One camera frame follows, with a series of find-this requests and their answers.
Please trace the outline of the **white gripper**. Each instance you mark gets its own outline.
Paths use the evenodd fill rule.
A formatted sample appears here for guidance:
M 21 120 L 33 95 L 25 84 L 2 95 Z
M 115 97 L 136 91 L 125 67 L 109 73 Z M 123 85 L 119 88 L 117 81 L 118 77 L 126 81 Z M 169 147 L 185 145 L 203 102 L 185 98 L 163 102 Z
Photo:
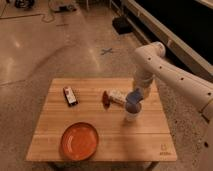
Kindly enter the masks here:
M 133 76 L 133 89 L 138 89 L 143 98 L 149 97 L 154 76 L 148 71 L 137 70 Z

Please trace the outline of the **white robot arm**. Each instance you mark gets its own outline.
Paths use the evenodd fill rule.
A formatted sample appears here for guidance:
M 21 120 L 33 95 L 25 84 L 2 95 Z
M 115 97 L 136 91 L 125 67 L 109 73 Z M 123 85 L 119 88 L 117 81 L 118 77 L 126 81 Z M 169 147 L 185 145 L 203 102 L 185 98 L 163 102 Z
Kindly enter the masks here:
M 197 171 L 213 171 L 213 83 L 164 60 L 166 48 L 161 42 L 138 47 L 134 53 L 135 87 L 143 91 L 156 76 L 193 104 L 208 122 Z

